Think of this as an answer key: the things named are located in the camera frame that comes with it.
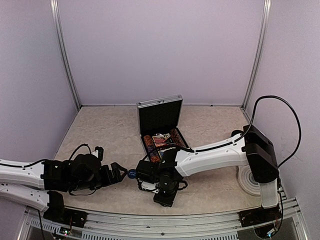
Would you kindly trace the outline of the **red playing card deck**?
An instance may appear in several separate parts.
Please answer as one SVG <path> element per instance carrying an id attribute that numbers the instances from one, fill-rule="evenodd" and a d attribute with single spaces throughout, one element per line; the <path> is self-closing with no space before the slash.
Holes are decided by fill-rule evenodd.
<path id="1" fill-rule="evenodd" d="M 152 136 L 152 140 L 153 140 L 154 145 L 156 147 L 165 146 L 166 144 L 168 144 L 170 142 L 170 138 L 171 138 L 171 136 L 169 133 L 167 133 L 167 134 L 157 133 Z"/>

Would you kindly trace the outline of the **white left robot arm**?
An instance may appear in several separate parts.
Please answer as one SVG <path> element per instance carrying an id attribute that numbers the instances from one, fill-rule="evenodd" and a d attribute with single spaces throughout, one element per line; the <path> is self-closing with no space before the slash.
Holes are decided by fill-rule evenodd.
<path id="1" fill-rule="evenodd" d="M 0 161 L 0 194 L 63 223 L 70 218 L 62 192 L 97 190 L 120 183 L 128 171 L 116 162 L 102 164 L 100 153 L 79 154 L 73 160 L 41 159 L 34 163 Z"/>

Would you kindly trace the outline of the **aluminium poker chip case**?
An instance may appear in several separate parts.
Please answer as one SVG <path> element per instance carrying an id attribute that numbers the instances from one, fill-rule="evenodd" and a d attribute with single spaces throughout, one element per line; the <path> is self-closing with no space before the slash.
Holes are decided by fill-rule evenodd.
<path id="1" fill-rule="evenodd" d="M 177 129 L 187 148 L 189 147 L 178 128 L 182 105 L 183 97 L 180 94 L 140 101 L 136 104 L 139 135 L 145 150 L 146 157 L 144 159 L 146 161 L 150 161 L 144 143 L 144 136 L 146 135 L 153 137 L 156 134 L 170 134 L 170 130 Z M 160 160 L 163 153 L 166 150 L 173 149 L 174 146 L 177 145 L 170 136 L 168 144 L 156 147 Z"/>

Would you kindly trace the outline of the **grey striped plate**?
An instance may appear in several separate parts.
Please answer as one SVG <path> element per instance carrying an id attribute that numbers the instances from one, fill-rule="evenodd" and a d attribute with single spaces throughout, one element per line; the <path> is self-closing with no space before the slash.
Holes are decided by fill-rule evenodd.
<path id="1" fill-rule="evenodd" d="M 238 167 L 237 179 L 240 186 L 246 193 L 256 197 L 261 195 L 260 186 L 254 180 L 254 177 L 249 165 Z"/>

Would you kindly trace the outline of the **dark red chip row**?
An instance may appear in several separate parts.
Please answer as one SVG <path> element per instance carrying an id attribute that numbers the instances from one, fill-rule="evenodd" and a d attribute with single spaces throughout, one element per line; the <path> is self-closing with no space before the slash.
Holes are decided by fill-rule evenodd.
<path id="1" fill-rule="evenodd" d="M 176 145 L 183 148 L 188 147 L 176 128 L 170 130 L 170 136 Z"/>

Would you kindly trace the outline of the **blue round button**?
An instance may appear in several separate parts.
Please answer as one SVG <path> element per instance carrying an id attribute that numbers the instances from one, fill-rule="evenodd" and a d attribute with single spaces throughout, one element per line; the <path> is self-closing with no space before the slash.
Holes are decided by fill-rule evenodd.
<path id="1" fill-rule="evenodd" d="M 127 176 L 129 179 L 135 179 L 136 178 L 136 170 L 135 169 L 130 169 L 127 172 Z"/>

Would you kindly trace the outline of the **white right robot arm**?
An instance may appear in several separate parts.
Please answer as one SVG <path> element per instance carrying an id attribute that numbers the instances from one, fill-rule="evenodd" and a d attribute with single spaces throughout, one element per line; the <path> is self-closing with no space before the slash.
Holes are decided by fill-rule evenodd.
<path id="1" fill-rule="evenodd" d="M 135 169 L 139 189 L 153 192 L 154 202 L 171 207 L 185 177 L 225 167 L 249 167 L 261 199 L 256 218 L 266 222 L 275 214 L 279 168 L 274 146 L 253 125 L 244 126 L 243 131 L 226 140 L 205 146 L 187 148 L 171 142 L 168 145 L 170 148 L 158 162 L 140 160 Z"/>

